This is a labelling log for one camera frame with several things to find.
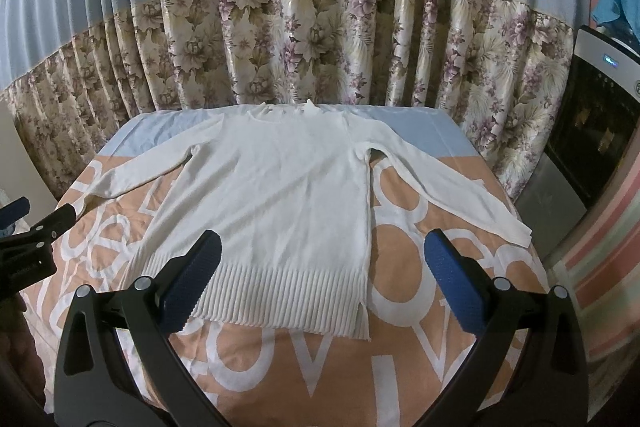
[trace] silver bolt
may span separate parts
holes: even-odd
[[[506,292],[511,289],[511,283],[504,277],[496,277],[494,279],[494,286],[501,292]]]
[[[556,297],[558,297],[559,299],[566,299],[569,296],[569,292],[566,290],[564,286],[556,286],[554,288],[554,293],[556,294]]]
[[[78,287],[78,289],[76,290],[76,295],[78,297],[86,297],[87,295],[89,295],[90,290],[91,290],[91,286],[89,286],[88,284],[83,284],[82,286]]]
[[[136,290],[146,290],[151,286],[151,279],[149,277],[138,277],[133,283],[133,288]]]

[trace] white sweater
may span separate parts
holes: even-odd
[[[187,160],[120,288],[210,229],[222,261],[196,317],[368,339],[372,149],[431,203],[529,246],[530,230],[483,187],[385,123],[310,102],[213,117],[106,172],[74,206],[81,216],[88,195],[116,198]]]

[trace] digital display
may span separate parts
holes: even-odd
[[[613,66],[614,68],[617,68],[618,66],[618,63],[613,58],[609,57],[609,55],[604,56],[604,61],[607,64],[610,64],[611,66]]]

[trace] human hand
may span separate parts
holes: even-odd
[[[19,295],[0,301],[0,357],[8,361],[31,396],[44,407],[44,366],[23,315],[26,310]]]

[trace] floral curtain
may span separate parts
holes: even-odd
[[[235,103],[431,105],[511,198],[535,168],[573,48],[517,0],[149,0],[0,92],[60,197],[127,120]]]

